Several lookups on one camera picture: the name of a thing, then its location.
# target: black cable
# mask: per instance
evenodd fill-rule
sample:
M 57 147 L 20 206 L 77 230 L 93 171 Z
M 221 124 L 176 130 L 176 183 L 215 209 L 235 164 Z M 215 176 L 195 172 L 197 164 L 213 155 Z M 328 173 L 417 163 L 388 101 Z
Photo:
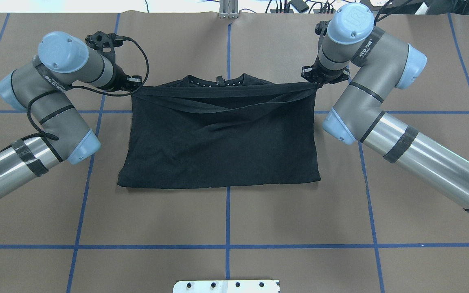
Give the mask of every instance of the black cable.
M 106 93 L 106 92 L 103 92 L 103 91 L 98 91 L 98 90 L 92 89 L 90 87 L 84 87 L 82 85 L 74 85 L 72 87 L 72 89 L 85 89 L 85 90 L 88 90 L 88 91 L 91 91 L 91 92 L 94 92 L 94 93 L 103 94 L 103 95 L 107 95 L 107 96 L 127 96 L 127 95 L 131 95 L 131 94 L 135 93 L 141 87 L 143 87 L 143 85 L 147 81 L 147 76 L 149 74 L 149 62 L 147 60 L 146 53 L 144 52 L 144 50 L 142 50 L 141 46 L 134 39 L 132 39 L 130 37 L 123 37 L 123 38 L 124 38 L 125 41 L 130 41 L 133 44 L 135 44 L 137 46 L 137 48 L 140 50 L 140 52 L 142 53 L 142 56 L 144 56 L 144 59 L 146 61 L 146 76 L 144 77 L 144 80 L 142 81 L 141 85 L 139 85 L 136 89 L 134 89 L 134 91 L 129 92 L 129 93 L 125 93 L 125 94 L 110 94 L 110 93 Z
M 274 0 L 276 2 L 276 8 L 278 8 L 278 0 Z M 269 11 L 269 6 L 270 6 L 270 3 L 272 2 L 272 0 L 269 0 L 268 4 L 267 4 L 267 8 L 265 9 L 265 13 L 267 13 L 267 11 Z
M 323 2 L 320 2 L 320 1 L 309 1 L 309 2 L 314 2 L 314 4 L 311 6 L 311 9 L 309 9 L 309 11 L 307 12 L 307 14 L 311 13 L 312 9 L 314 8 L 314 6 L 316 6 L 316 4 L 320 4 L 320 10 L 321 8 L 323 7 Z
M 55 135 L 53 135 L 51 133 L 48 133 L 48 132 L 45 132 L 44 130 L 39 128 L 39 126 L 37 126 L 37 124 L 35 124 L 34 120 L 32 119 L 32 113 L 31 113 L 32 104 L 34 102 L 36 102 L 37 100 L 39 100 L 40 98 L 42 98 L 44 96 L 47 96 L 47 95 L 53 94 L 53 93 L 58 93 L 58 92 L 59 91 L 56 91 L 56 90 L 45 92 L 45 93 L 42 93 L 41 95 L 36 96 L 32 100 L 30 100 L 30 102 L 28 102 L 28 105 L 26 107 L 26 116 L 28 117 L 28 122 L 30 122 L 30 124 L 32 124 L 33 128 L 35 128 L 35 130 L 37 130 L 37 133 L 33 133 L 31 135 L 27 135 L 25 137 L 22 137 L 21 140 L 25 141 L 25 140 L 27 140 L 29 138 L 33 138 L 33 137 L 46 137 L 46 138 L 54 140 L 54 141 L 59 140 L 58 136 L 55 136 Z M 0 150 L 0 152 L 8 150 L 11 147 L 12 147 L 12 145 L 10 144 L 6 148 Z
M 30 102 L 28 102 L 28 106 L 26 107 L 26 116 L 28 117 L 28 121 L 30 122 L 30 124 L 32 124 L 33 128 L 35 128 L 35 130 L 37 130 L 38 136 L 44 136 L 47 139 L 51 139 L 51 140 L 59 140 L 59 137 L 57 137 L 57 136 L 55 136 L 51 133 L 45 132 L 44 130 L 39 128 L 39 126 L 37 126 L 37 124 L 35 124 L 34 120 L 32 119 L 32 104 L 35 103 L 37 100 L 39 100 L 40 98 L 42 98 L 44 96 L 47 96 L 47 95 L 53 94 L 53 93 L 57 93 L 57 92 L 58 91 L 53 90 L 53 91 L 42 93 L 42 94 L 36 96 L 35 98 L 33 98 L 32 100 L 30 100 Z
M 379 22 L 379 15 L 385 10 L 385 8 L 390 5 L 394 0 L 388 0 L 381 6 L 381 8 L 377 11 L 376 17 L 374 18 L 374 26 Z
M 379 22 L 380 20 L 384 19 L 385 17 L 391 15 L 391 14 L 394 14 L 396 13 L 397 11 L 399 11 L 401 8 L 405 7 L 406 5 L 408 5 L 410 2 L 412 2 L 413 0 L 407 0 L 405 2 L 403 2 L 403 4 L 399 5 L 398 7 L 396 7 L 396 9 L 393 9 L 393 11 L 390 11 L 389 13 L 386 13 L 385 15 L 383 15 L 382 17 L 378 18 L 377 19 L 377 22 Z
M 251 11 L 252 13 L 256 13 L 255 11 L 253 11 L 249 8 L 240 9 L 240 12 L 242 12 L 242 11 Z

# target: folded shirt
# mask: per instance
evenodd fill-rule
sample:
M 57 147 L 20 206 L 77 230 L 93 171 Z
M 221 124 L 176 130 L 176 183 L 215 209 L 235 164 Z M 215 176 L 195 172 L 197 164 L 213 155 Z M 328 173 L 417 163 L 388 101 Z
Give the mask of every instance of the folded shirt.
M 319 181 L 316 89 L 248 74 L 142 87 L 131 97 L 129 149 L 117 184 L 177 189 Z

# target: white metal plate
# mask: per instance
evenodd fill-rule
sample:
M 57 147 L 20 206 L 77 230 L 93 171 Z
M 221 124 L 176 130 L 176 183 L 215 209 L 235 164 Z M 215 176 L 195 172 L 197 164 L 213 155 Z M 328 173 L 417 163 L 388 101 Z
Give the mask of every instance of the white metal plate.
M 280 293 L 279 280 L 178 281 L 173 293 Z

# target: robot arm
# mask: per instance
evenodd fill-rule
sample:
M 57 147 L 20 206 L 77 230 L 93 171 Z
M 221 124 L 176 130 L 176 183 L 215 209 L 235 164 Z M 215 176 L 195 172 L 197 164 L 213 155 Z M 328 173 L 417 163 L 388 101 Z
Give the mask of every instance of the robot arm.
M 146 78 L 127 76 L 115 64 L 114 47 L 125 39 L 131 40 L 97 32 L 85 44 L 64 32 L 49 33 L 38 55 L 0 82 L 3 100 L 18 111 L 28 110 L 43 128 L 0 152 L 0 198 L 64 160 L 76 164 L 99 150 L 99 140 L 65 92 L 77 88 L 71 86 L 76 80 L 105 91 L 140 88 Z
M 358 3 L 318 24 L 316 33 L 318 57 L 302 68 L 304 78 L 321 87 L 346 80 L 349 62 L 361 67 L 327 115 L 324 130 L 346 144 L 361 141 L 469 213 L 469 162 L 380 108 L 394 87 L 406 89 L 415 81 L 426 56 L 374 26 L 373 14 Z

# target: blue cap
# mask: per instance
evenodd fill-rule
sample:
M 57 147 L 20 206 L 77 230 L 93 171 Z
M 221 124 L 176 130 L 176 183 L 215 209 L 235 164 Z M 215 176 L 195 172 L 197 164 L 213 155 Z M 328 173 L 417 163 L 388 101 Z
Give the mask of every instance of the blue cap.
M 341 45 L 363 41 L 374 29 L 374 14 L 360 3 L 348 3 L 334 14 L 329 22 L 327 35 Z
M 83 161 L 85 158 L 95 154 L 101 148 L 101 143 L 97 136 L 93 133 L 93 130 L 90 129 L 84 138 L 80 141 L 77 147 L 68 157 L 68 161 L 72 165 L 77 164 L 80 161 Z
M 88 47 L 83 41 L 60 31 L 45 35 L 37 53 L 48 69 L 59 73 L 76 72 L 90 57 Z
M 339 139 L 345 144 L 352 144 L 356 139 L 352 135 L 352 132 L 346 127 L 341 117 L 336 113 L 334 108 L 331 109 L 329 115 L 323 122 L 323 129 L 327 131 L 333 137 Z
M 408 44 L 408 57 L 406 58 L 403 74 L 396 87 L 402 90 L 409 87 L 419 74 L 421 74 L 425 66 L 425 54 L 419 52 L 419 50 L 412 47 L 411 44 Z
M 26 112 L 26 108 L 21 105 L 21 103 L 17 100 L 15 93 L 13 92 L 12 74 L 13 72 L 5 76 L 5 78 L 0 81 L 0 96 L 15 110 Z

